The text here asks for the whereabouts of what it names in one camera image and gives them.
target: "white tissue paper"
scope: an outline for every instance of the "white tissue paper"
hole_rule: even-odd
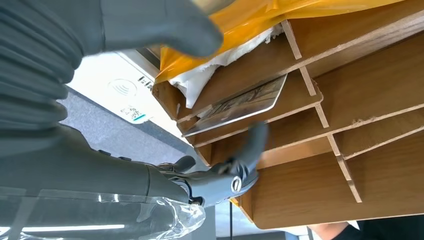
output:
[[[193,68],[190,71],[181,73],[180,75],[172,78],[169,82],[177,87],[186,98],[185,107],[191,109],[196,100],[198,99],[203,87],[211,79],[215,70],[219,66],[227,66],[236,61],[241,56],[249,53],[261,43],[269,43],[271,38],[278,36],[283,32],[280,24],[267,29],[248,42],[238,47],[232,48],[220,55],[214,57],[210,61]]]

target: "yellow plastic bag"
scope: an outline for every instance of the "yellow plastic bag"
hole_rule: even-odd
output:
[[[224,34],[224,41],[219,51],[208,58],[193,58],[174,49],[162,47],[161,72],[156,78],[156,83],[169,81],[181,73],[196,68],[286,19],[351,13],[400,1],[403,0],[235,0],[210,16]]]

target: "gray robot arm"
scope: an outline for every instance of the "gray robot arm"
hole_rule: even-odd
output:
[[[223,37],[190,1],[2,0],[0,19],[0,187],[27,196],[50,189],[210,206],[256,181],[263,125],[233,158],[185,174],[95,151],[79,131],[58,123],[67,111],[56,100],[67,97],[65,84],[84,56],[157,43],[197,57],[215,52]]]

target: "metal screw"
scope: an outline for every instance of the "metal screw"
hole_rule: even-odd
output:
[[[239,176],[235,176],[231,181],[231,191],[239,193],[240,190],[242,190],[242,179]]]

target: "clear plastic wrap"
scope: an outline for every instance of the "clear plastic wrap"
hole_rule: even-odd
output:
[[[202,206],[166,197],[24,193],[0,187],[0,240],[169,240],[196,230],[206,218]]]

